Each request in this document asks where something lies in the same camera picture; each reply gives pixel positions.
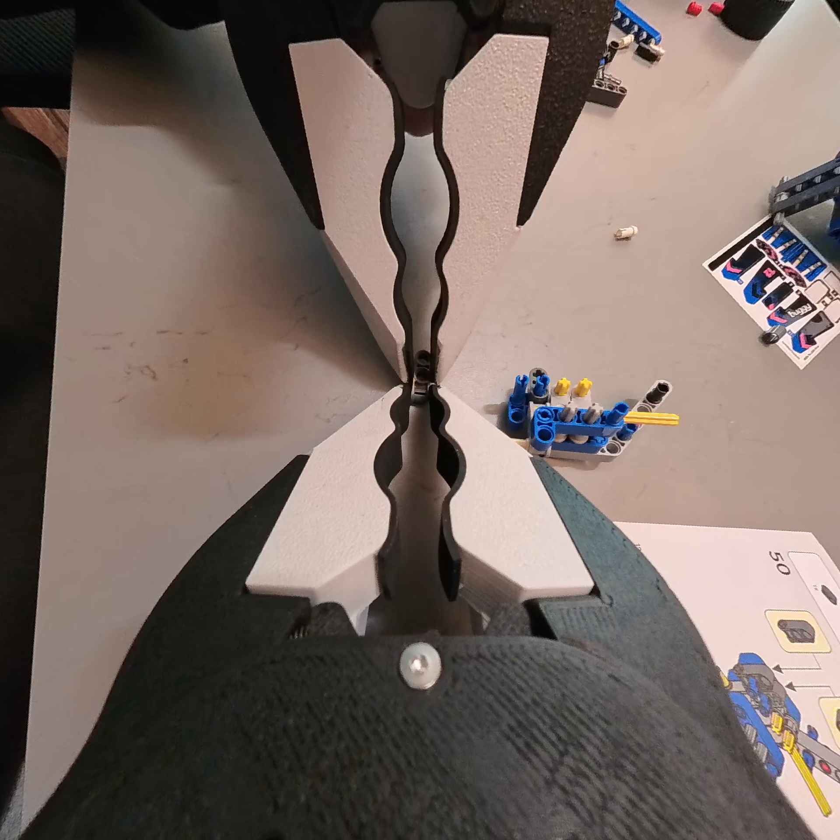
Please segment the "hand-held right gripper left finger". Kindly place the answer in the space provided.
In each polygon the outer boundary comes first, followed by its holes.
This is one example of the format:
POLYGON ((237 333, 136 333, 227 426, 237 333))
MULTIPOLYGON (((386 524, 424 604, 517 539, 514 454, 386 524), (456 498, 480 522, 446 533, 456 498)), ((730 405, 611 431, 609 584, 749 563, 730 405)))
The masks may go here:
POLYGON ((365 630, 391 513, 375 455, 396 430, 392 408, 403 394, 392 388, 312 450, 248 575, 249 593, 337 603, 365 630))

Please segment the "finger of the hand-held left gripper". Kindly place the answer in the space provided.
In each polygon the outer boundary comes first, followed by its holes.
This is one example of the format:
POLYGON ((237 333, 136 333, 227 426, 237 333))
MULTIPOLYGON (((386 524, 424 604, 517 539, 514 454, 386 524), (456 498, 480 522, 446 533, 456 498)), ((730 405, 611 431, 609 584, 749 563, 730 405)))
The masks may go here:
POLYGON ((440 295, 431 350, 437 382, 463 349, 521 225, 549 43, 546 35, 493 35, 438 93, 434 149, 449 208, 435 253, 440 295))
POLYGON ((392 217, 405 148, 402 102, 391 80, 339 38, 289 51, 322 236, 384 356, 407 382, 413 338, 402 291, 406 254, 392 217))

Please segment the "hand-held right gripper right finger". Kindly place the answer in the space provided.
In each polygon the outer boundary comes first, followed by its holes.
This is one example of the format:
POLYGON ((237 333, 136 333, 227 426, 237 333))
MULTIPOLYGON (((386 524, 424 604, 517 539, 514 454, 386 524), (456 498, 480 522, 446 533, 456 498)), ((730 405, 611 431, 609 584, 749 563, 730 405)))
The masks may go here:
POLYGON ((476 632, 509 607, 589 595, 595 583, 526 451, 454 393, 428 390, 441 508, 444 593, 473 613, 476 632))

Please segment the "blue grey lego sub-assembly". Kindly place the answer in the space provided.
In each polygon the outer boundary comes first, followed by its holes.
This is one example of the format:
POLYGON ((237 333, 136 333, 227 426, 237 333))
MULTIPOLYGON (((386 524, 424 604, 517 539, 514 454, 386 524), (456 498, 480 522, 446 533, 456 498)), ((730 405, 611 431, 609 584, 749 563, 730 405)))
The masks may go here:
POLYGON ((505 428, 530 456, 596 465, 618 460, 645 427, 679 425, 678 415, 661 409, 672 391, 668 381, 657 380, 640 400, 607 406, 594 400, 592 387, 587 378, 553 381, 540 367, 519 374, 505 428))

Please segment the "pile of loose lego pieces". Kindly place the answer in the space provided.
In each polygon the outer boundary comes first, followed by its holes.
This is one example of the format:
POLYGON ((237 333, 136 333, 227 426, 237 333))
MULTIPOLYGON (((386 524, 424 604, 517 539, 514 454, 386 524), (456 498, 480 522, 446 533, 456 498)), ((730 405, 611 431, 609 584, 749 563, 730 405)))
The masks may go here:
POLYGON ((654 67, 666 51, 662 46, 662 35, 656 27, 624 2, 614 2, 610 28, 618 35, 610 37, 605 45, 585 102, 618 109, 627 96, 627 86, 611 72, 614 59, 632 50, 636 58, 654 67))

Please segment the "black lego tyre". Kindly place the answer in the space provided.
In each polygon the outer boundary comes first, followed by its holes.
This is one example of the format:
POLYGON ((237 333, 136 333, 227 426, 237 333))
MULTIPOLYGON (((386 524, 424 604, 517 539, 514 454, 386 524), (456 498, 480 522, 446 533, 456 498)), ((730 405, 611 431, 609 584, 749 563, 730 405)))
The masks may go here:
POLYGON ((793 1, 726 1, 719 20, 735 35, 762 40, 793 6, 793 1))

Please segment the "lego instruction booklet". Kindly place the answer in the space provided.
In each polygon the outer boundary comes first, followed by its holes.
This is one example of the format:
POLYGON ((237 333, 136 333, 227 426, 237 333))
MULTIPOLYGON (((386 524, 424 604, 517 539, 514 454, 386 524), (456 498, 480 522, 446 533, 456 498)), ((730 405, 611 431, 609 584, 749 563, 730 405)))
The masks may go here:
POLYGON ((838 567, 808 532, 620 522, 696 624, 761 765, 838 838, 838 567))

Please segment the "partly built lego car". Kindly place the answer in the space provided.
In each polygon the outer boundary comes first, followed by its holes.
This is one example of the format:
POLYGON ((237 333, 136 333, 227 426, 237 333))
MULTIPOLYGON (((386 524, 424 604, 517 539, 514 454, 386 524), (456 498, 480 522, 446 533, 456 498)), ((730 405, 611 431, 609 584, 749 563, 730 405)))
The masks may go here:
POLYGON ((769 196, 769 213, 776 226, 790 215, 832 201, 833 213, 827 234, 839 240, 839 155, 830 161, 796 175, 781 179, 769 196))

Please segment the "lego sticker sheet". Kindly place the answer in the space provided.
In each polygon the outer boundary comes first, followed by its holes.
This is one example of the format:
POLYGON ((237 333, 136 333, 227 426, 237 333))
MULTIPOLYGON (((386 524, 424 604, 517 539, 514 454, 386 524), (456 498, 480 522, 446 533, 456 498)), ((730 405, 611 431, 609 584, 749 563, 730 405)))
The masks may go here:
POLYGON ((784 329, 772 346, 797 369, 838 337, 838 267, 787 221, 763 219, 702 265, 760 335, 784 329))

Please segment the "brown wooden board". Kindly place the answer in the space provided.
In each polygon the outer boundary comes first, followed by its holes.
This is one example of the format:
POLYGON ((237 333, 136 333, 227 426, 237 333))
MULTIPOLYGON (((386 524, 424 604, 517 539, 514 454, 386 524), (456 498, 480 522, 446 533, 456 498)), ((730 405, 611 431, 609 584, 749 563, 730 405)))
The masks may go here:
POLYGON ((47 146, 63 167, 67 163, 70 111, 53 108, 1 108, 2 118, 47 146))

